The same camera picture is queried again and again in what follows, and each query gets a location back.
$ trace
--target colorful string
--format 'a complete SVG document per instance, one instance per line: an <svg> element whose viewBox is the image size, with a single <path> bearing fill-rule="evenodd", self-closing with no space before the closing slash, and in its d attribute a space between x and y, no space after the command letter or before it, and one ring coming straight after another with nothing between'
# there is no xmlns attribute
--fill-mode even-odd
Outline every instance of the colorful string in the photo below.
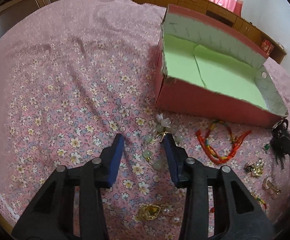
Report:
<svg viewBox="0 0 290 240"><path fill-rule="evenodd" d="M232 150L230 152L230 154L228 154L227 156L220 156L218 153L215 152L215 150L209 145L209 140L208 137L210 135L210 133L212 132L212 130L215 128L216 124L222 124L226 127L227 131L229 132L230 135L230 141L232 143ZM232 133L232 130L230 129L230 127L223 121L217 120L215 122L212 123L211 127L207 130L207 133L205 135L205 138L201 135L200 130L198 130L196 132L196 136L198 138L198 141L201 145L201 147L203 148L204 152L206 153L206 155L208 156L208 158L210 158L210 160L219 165L219 164L223 164L226 163L227 161L229 161L231 158L233 158L238 150L238 148L241 146L241 144L243 143L245 137L247 135L249 135L251 133L251 131L247 131L245 133L243 133L238 139L234 136L234 134Z"/></svg>
<svg viewBox="0 0 290 240"><path fill-rule="evenodd" d="M265 213L267 212L267 204L264 200L262 200L261 198L259 197L254 197L255 200L259 201L261 204L263 204L264 208L265 208Z"/></svg>

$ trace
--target red small box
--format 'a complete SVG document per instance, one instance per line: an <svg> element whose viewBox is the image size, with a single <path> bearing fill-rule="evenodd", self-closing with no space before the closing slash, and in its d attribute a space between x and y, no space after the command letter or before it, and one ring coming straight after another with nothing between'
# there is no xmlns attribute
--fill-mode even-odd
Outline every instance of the red small box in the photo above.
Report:
<svg viewBox="0 0 290 240"><path fill-rule="evenodd" d="M273 49L274 45L269 40L264 39L262 42L262 50L269 56Z"/></svg>

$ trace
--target wooden shelf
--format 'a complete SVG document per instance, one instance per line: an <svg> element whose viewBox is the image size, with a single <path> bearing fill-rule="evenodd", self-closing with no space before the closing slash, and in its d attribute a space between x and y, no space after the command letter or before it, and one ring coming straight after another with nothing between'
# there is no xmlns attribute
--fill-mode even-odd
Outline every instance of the wooden shelf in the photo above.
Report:
<svg viewBox="0 0 290 240"><path fill-rule="evenodd" d="M237 30L239 33L243 34L255 44L261 48L261 44L264 39L269 40L273 45L274 49L270 53L270 57L277 63L281 63L286 55L286 52L270 38L267 34L253 26L251 23L245 21L243 18L238 17L231 11L212 3L208 0L133 0L136 3L151 3L162 7L167 7L168 4L179 5L207 16L210 16L224 24Z"/></svg>

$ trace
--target pink floral bedsheet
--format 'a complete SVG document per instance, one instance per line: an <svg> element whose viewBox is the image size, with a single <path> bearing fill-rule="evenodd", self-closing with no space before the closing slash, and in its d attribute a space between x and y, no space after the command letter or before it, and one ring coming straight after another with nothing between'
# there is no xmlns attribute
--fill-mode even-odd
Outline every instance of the pink floral bedsheet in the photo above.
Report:
<svg viewBox="0 0 290 240"><path fill-rule="evenodd" d="M180 226L170 217L150 222L136 217L142 205L153 203L181 218L185 201L185 190L174 187L168 170L156 171L142 157L144 137L161 113L154 106L153 77L164 12L130 0L63 0L34 12L0 39L0 212L11 225L58 165L83 165L122 133L125 151L117 181L102 191L110 238L178 238ZM290 77L272 59L265 66L290 114ZM188 155L214 167L195 137L212 120L163 114L184 136ZM266 200L275 221L290 189L290 160L281 171L272 152L264 153L270 130L229 125L235 135L252 130L228 165ZM223 127L217 126L210 142L220 154L229 152ZM158 142L150 150L164 161ZM243 167L260 157L265 174L252 178ZM283 190L277 198L262 190L265 176Z"/></svg>

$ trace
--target open cardboard box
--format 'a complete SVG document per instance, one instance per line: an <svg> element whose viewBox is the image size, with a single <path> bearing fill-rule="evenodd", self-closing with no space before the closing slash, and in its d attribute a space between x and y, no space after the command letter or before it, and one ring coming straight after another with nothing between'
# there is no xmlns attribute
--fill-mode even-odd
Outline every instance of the open cardboard box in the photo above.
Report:
<svg viewBox="0 0 290 240"><path fill-rule="evenodd" d="M161 29L157 107L266 128L288 115L263 66L268 56L247 37L176 5Z"/></svg>

